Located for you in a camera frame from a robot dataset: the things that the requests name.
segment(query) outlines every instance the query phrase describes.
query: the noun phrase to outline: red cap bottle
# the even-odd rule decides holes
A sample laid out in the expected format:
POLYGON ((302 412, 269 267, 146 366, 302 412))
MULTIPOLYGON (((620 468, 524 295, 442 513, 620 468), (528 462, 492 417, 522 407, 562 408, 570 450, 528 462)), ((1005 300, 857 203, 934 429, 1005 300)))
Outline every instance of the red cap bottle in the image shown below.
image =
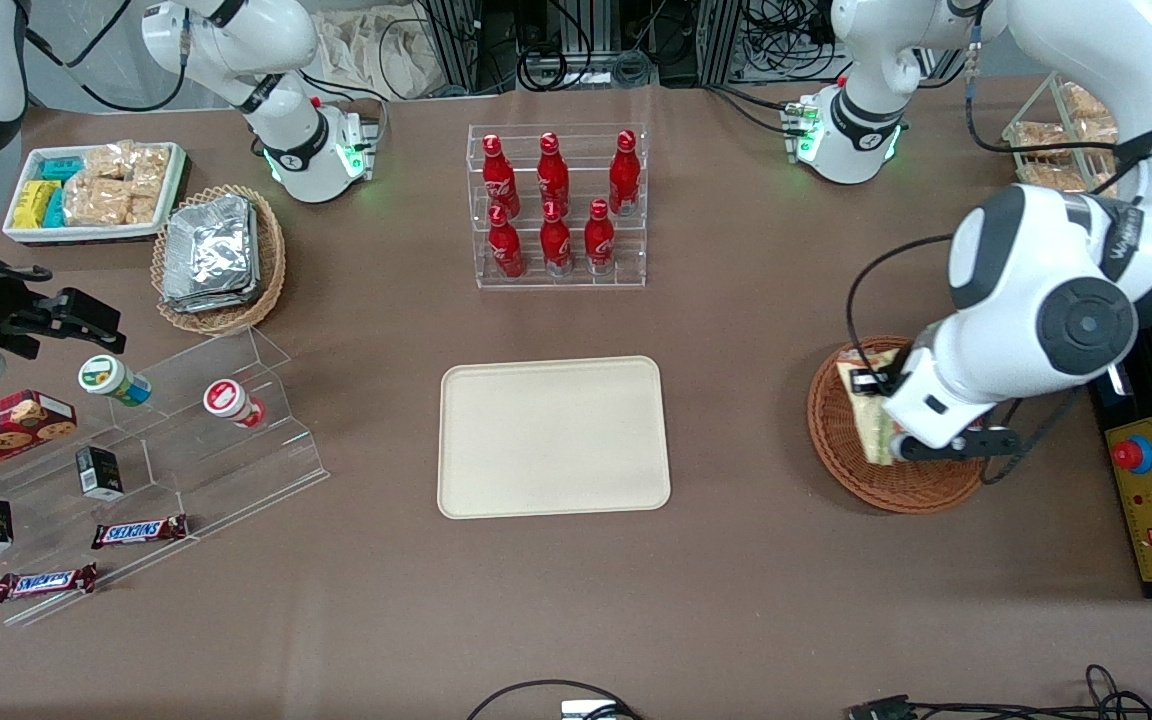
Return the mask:
POLYGON ((540 181, 540 202, 554 202, 559 214, 567 218, 571 183, 567 177, 567 161, 558 151, 558 136, 553 132, 540 136, 540 161, 536 165, 536 176, 540 181))
POLYGON ((521 278, 526 273, 526 260, 522 258, 522 245, 518 232, 509 223, 506 209, 493 205, 488 210, 492 229, 488 232, 488 244, 492 245, 492 258, 503 276, 521 278))
POLYGON ((483 184, 488 189, 493 205, 508 210, 509 218, 517 218, 521 210, 518 187, 513 179, 513 167, 500 149, 500 138, 494 135, 483 137, 483 184))
POLYGON ((585 258, 589 258, 589 272, 596 275, 611 274, 616 262, 612 258, 613 242, 616 241, 616 228, 607 218, 607 200, 602 197, 590 202, 589 222, 585 223, 585 258))
POLYGON ((621 131, 616 137, 616 158, 612 159, 612 192, 608 205, 616 215, 631 215, 639 211, 639 174, 643 165, 637 156, 637 136, 621 131))
POLYGON ((573 272, 571 232, 567 229, 556 202, 547 200, 541 209, 545 223, 540 225, 540 250, 545 253, 545 272, 561 278, 573 272))

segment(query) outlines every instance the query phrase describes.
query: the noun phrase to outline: table surface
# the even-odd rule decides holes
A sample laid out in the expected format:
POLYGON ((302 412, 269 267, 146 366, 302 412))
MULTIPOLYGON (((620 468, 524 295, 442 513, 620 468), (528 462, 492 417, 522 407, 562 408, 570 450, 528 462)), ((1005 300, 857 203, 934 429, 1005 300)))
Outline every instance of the table surface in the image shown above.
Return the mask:
MULTIPOLYGON (((982 128, 1001 128, 1039 79, 984 83, 982 128)), ((612 689, 660 720, 840 717, 896 692, 1083 702, 1087 662, 1152 697, 1152 601, 1087 402, 1006 483, 927 518, 870 510, 808 438, 809 379, 846 340, 856 270, 949 232, 1010 181, 1011 159, 968 138, 954 88, 915 97, 899 154, 856 187, 788 167, 773 132, 702 91, 513 92, 392 113, 376 181, 317 206, 280 192, 232 111, 29 119, 26 149, 175 141, 195 161, 189 190, 268 197, 289 274, 262 331, 291 355, 293 410, 333 477, 122 589, 0 626, 0 720, 456 719, 545 676, 612 689), (621 120, 653 134, 645 290, 477 290, 468 124, 621 120), (662 373, 662 509, 439 514, 445 370, 637 354, 662 373)), ((0 237, 0 255, 53 268, 52 291, 119 306, 134 366, 200 341, 156 313, 145 243, 26 250, 0 237)), ((911 336, 948 313, 943 265, 934 247, 873 274, 861 333, 911 336)), ((10 361, 0 396, 73 397, 91 351, 44 341, 35 363, 10 361)), ((1046 407, 1021 410, 1023 432, 1046 407)), ((485 717, 556 717, 577 696, 518 694, 485 717)))

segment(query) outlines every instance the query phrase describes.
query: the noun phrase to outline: round wicker basket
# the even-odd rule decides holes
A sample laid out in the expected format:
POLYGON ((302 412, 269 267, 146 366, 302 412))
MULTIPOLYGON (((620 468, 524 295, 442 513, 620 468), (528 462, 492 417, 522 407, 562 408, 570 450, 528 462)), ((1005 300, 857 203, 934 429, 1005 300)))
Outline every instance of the round wicker basket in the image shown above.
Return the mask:
MULTIPOLYGON (((865 338, 867 353, 881 353, 909 344, 905 338, 865 338)), ((865 460, 856 433, 851 401, 838 378, 838 353, 851 350, 844 344, 820 365, 808 393, 808 430, 820 462, 829 473, 869 505, 890 511, 931 514, 965 502, 980 487, 983 460, 960 462, 938 460, 873 465, 865 460)))
MULTIPOLYGON (((168 319, 168 323, 182 331, 207 334, 207 336, 222 336, 237 332, 247 325, 256 325, 270 314, 274 309, 278 296, 283 291, 283 279, 287 275, 287 247, 283 243, 283 228, 279 227, 278 218, 274 218, 274 210, 270 209, 270 203, 260 197, 259 192, 247 187, 235 187, 223 184, 210 187, 207 190, 197 192, 183 199, 180 206, 198 205, 203 202, 212 202, 221 195, 234 192, 251 200, 256 206, 256 237, 260 243, 260 278, 262 295, 251 305, 220 306, 218 310, 205 310, 202 313, 177 313, 159 301, 159 314, 168 319)), ((150 282, 154 283, 154 290, 162 295, 162 257, 166 245, 166 225, 159 228, 159 236, 154 241, 154 263, 150 265, 150 282)))

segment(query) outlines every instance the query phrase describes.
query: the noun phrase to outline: foil packet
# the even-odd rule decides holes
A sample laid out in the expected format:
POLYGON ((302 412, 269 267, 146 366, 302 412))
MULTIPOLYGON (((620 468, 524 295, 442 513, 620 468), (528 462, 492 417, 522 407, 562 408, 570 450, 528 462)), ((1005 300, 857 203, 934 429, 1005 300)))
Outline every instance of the foil packet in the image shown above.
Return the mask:
POLYGON ((245 305, 260 297, 256 207, 227 194, 175 211, 162 258, 162 302, 177 313, 245 305))

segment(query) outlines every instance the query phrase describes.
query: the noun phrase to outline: beige tray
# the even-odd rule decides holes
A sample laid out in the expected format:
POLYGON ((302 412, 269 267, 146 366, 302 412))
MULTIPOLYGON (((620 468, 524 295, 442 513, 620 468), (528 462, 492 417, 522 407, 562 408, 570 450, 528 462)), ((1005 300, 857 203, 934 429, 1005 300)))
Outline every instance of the beige tray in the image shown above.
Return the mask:
POLYGON ((667 500, 650 357, 457 365, 444 376, 438 509, 448 518, 654 510, 667 500))

